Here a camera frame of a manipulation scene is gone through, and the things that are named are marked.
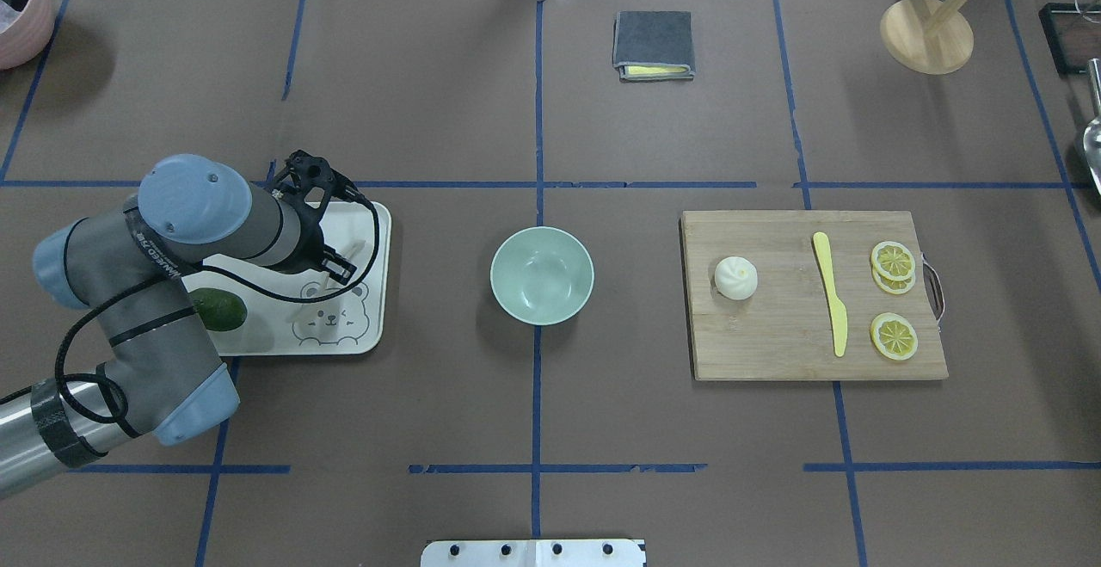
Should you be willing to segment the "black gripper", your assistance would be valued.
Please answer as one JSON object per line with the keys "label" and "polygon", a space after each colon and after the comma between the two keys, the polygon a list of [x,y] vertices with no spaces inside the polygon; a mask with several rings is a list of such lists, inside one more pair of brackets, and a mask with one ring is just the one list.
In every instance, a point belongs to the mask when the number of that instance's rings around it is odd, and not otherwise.
{"label": "black gripper", "polygon": [[287,257],[273,265],[275,272],[292,275],[309,269],[341,275],[337,264],[342,259],[327,251],[329,246],[325,243],[320,222],[334,197],[355,201],[356,194],[353,183],[333,170],[326,159],[305,151],[293,152],[286,159],[286,166],[273,176],[273,195],[294,212],[298,241]]}

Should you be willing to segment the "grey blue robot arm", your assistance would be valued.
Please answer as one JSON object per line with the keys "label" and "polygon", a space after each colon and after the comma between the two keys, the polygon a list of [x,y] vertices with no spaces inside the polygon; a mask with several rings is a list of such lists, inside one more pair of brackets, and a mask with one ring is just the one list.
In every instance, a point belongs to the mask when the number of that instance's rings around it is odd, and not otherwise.
{"label": "grey blue robot arm", "polygon": [[155,164],[115,210],[40,242],[33,270],[59,305],[81,310],[52,374],[3,397],[3,497],[83,468],[150,434],[173,446],[240,404],[231,371],[182,280],[243,277],[224,255],[283,275],[315,270],[349,293],[366,279],[325,243],[331,200],[375,211],[325,159],[295,151],[265,187],[227,164],[178,154]]}

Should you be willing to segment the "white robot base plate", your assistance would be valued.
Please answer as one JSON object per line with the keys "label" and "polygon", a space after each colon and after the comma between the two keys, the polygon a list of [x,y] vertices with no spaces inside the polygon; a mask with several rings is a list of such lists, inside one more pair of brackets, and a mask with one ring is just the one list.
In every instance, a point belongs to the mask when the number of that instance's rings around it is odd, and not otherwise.
{"label": "white robot base plate", "polygon": [[643,539],[437,539],[421,566],[646,566]]}

